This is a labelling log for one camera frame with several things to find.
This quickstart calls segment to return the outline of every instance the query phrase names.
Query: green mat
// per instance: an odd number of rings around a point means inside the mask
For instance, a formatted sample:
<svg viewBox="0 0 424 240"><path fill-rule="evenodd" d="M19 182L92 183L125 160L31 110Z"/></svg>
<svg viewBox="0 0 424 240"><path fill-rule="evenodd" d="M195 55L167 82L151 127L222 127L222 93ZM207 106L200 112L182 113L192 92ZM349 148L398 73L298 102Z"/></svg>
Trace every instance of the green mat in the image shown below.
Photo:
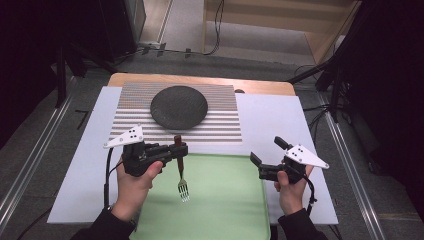
<svg viewBox="0 0 424 240"><path fill-rule="evenodd" d="M269 239L265 189L247 156L184 158L190 201L178 193L177 161L153 182L131 239Z"/></svg>

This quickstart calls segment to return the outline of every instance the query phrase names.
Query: human hand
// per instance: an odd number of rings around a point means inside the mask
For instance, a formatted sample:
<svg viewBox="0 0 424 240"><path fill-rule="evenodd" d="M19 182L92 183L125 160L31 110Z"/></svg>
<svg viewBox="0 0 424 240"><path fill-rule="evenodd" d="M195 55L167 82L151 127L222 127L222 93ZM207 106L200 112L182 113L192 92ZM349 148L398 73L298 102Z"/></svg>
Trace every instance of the human hand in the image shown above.
<svg viewBox="0 0 424 240"><path fill-rule="evenodd" d="M159 174L162 166L161 161L156 161L149 166L143 175L133 177L125 173L123 164L120 164L116 169L118 199L112 208L112 214L123 221L130 221L143 205L149 189L153 187L152 181Z"/></svg>
<svg viewBox="0 0 424 240"><path fill-rule="evenodd" d="M312 171L311 166L306 167L307 175ZM287 173L279 171L277 173L278 182L274 182L274 187L280 193L280 207L286 216L298 212L303 208L302 196L305 191L306 180L301 179L296 184L289 184Z"/></svg>

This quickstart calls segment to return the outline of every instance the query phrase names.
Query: round black plate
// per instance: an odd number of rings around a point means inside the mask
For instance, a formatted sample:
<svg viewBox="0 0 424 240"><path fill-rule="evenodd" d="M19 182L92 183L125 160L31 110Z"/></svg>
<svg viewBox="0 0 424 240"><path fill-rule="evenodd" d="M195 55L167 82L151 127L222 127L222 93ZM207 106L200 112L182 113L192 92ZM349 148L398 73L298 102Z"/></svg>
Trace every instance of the round black plate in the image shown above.
<svg viewBox="0 0 424 240"><path fill-rule="evenodd" d="M160 91L152 100L150 113L162 127L187 130L203 121L208 102L202 93L186 86L173 86Z"/></svg>

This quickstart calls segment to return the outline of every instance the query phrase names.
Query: fork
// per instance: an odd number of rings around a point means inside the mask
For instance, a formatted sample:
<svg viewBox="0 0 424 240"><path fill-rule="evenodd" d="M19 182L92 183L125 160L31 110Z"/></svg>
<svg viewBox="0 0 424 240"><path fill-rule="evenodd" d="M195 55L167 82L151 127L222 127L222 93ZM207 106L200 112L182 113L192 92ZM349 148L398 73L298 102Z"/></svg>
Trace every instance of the fork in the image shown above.
<svg viewBox="0 0 424 240"><path fill-rule="evenodd" d="M177 135L174 137L174 142L176 147L180 147L182 144L181 135ZM187 182L184 180L184 162L183 158L177 158L178 162L178 171L180 172L180 182L178 183L178 192L180 193L181 200L183 202L187 202L190 200L190 196L188 194Z"/></svg>

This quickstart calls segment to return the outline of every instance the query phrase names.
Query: striped mat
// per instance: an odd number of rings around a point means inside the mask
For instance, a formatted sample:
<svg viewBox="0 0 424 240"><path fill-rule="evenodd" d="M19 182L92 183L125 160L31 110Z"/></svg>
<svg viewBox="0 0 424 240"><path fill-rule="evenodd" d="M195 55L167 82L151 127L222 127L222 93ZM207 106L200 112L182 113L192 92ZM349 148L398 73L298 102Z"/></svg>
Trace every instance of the striped mat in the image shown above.
<svg viewBox="0 0 424 240"><path fill-rule="evenodd" d="M177 85L181 84L125 83L109 140L141 124L147 143L171 144L176 134L180 134L183 141L190 144L242 143L237 102L232 85L184 84L205 96L208 102L205 119L189 130L170 130L158 125L150 114L152 99L161 90Z"/></svg>

